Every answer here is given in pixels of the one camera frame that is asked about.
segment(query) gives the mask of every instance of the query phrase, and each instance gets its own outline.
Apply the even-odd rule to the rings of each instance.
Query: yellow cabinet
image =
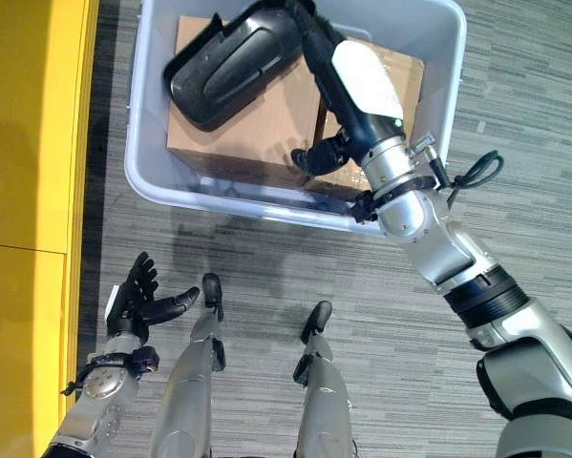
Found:
[[[0,457],[39,456],[75,372],[98,0],[0,1]]]

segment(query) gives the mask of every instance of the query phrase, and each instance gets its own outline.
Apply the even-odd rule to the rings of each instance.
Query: black cable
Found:
[[[88,377],[90,373],[98,367],[125,367],[124,361],[126,361],[128,357],[130,357],[128,353],[108,353],[105,355],[95,356],[79,370],[73,382],[67,383],[67,387],[63,389],[60,394],[69,396],[82,389],[84,387],[86,377]]]
[[[481,177],[483,174],[485,174],[485,172],[487,172],[494,161],[498,163],[494,171],[486,177]],[[451,208],[451,206],[454,204],[459,190],[477,188],[481,184],[484,184],[490,179],[496,177],[496,175],[499,174],[502,170],[503,166],[504,157],[499,155],[498,150],[490,151],[489,153],[481,156],[480,159],[475,162],[475,165],[473,165],[468,170],[468,172],[466,172],[464,175],[458,175],[454,178],[453,182],[451,183],[453,192],[447,198],[447,204],[449,205],[449,208]]]

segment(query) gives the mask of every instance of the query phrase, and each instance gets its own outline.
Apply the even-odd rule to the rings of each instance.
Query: gray carpet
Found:
[[[497,148],[504,172],[460,194],[455,215],[530,295],[572,329],[572,0],[463,0],[468,42],[450,173]],[[138,0],[101,4],[84,219],[79,361],[104,341],[112,284],[140,250],[160,295],[223,282],[228,368],[214,378],[214,456],[289,457],[304,391],[291,380],[311,307],[332,301],[327,337],[353,401],[360,456],[490,457],[504,422],[475,376],[462,324],[382,239],[169,208],[123,174]],[[152,330],[144,377],[112,456],[147,456],[169,371],[201,308]]]

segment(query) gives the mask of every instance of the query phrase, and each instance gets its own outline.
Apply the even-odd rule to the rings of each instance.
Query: black robotic finger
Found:
[[[143,264],[148,260],[152,262],[153,265],[154,262],[150,260],[150,256],[145,251],[139,253],[135,262],[133,262],[133,267],[131,267],[131,270],[129,271],[127,280],[138,280],[142,276]]]
[[[332,173],[350,160],[347,143],[339,135],[319,141],[308,151],[292,150],[291,156],[294,164],[312,177]]]
[[[303,344],[308,343],[311,335],[324,332],[326,323],[332,314],[332,304],[328,301],[320,301],[315,305],[307,318],[303,332],[301,333],[301,341]]]
[[[156,270],[152,269],[151,272],[154,272],[154,277],[156,276]],[[153,301],[154,300],[154,292],[159,287],[159,283],[157,281],[152,281],[153,277],[150,276],[142,277],[138,280],[139,291],[143,296],[145,296],[146,300]]]
[[[152,267],[154,267],[154,260],[152,258],[147,258],[144,262],[142,262],[140,265],[140,270],[142,272],[142,276],[145,276],[148,274],[148,272],[150,272],[150,269],[152,269]]]
[[[199,288],[193,286],[178,296],[146,303],[139,309],[139,315],[148,326],[168,322],[188,310],[200,292]]]

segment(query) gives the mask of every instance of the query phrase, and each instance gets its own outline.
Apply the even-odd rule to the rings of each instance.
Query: robot forearm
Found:
[[[159,284],[147,253],[136,259],[127,280],[115,286],[106,316],[108,341],[90,358],[64,394],[80,391],[79,399],[52,438],[44,458],[98,457],[117,433],[124,408],[138,392],[138,380],[159,366],[153,347],[144,346],[149,326],[176,318],[200,293],[192,287],[173,298],[154,300]]]
[[[498,456],[572,452],[572,334],[451,220],[447,199],[431,181],[424,186],[429,168],[419,156],[392,138],[371,149],[361,166],[384,235],[450,304],[474,347],[487,352],[477,365],[479,382],[494,410],[511,420]],[[536,432],[543,428],[559,433]]]

